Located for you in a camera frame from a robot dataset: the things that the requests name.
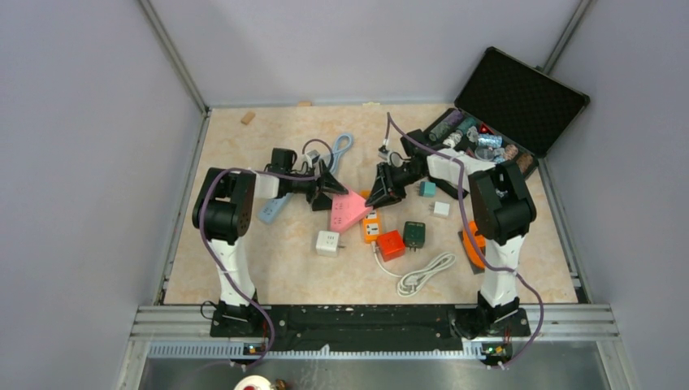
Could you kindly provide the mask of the pink triangular power strip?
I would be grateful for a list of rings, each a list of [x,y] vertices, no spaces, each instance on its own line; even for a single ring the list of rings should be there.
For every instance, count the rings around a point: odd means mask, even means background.
[[[346,194],[334,195],[331,199],[330,231],[346,232],[372,210],[366,199],[351,189]]]

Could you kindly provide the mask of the orange power strip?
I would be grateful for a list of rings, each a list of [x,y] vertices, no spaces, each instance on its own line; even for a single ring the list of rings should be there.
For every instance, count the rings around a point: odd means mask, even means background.
[[[379,213],[372,210],[362,220],[362,234],[363,240],[366,244],[370,244],[378,238],[382,233],[382,223]]]

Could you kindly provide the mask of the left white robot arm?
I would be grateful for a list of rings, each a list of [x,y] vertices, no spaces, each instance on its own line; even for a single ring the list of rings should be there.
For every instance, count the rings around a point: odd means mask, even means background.
[[[327,210],[334,195],[349,190],[322,159],[295,168],[297,152],[274,148],[262,171],[211,167],[206,171],[194,203],[193,226],[214,259],[221,282],[218,308],[242,336],[259,329],[261,315],[252,308],[257,292],[249,275],[243,236],[252,221],[256,199],[303,194],[313,211]]]

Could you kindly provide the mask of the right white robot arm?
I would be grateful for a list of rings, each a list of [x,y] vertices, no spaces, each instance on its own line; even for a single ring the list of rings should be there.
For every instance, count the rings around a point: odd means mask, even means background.
[[[486,162],[446,145],[428,146],[405,134],[413,153],[400,166],[381,162],[366,205],[375,209],[401,202],[407,186],[424,177],[443,180],[470,195],[477,233],[485,240],[485,272],[478,293],[476,323],[488,335],[509,325],[519,309],[518,264],[536,208],[515,162]]]

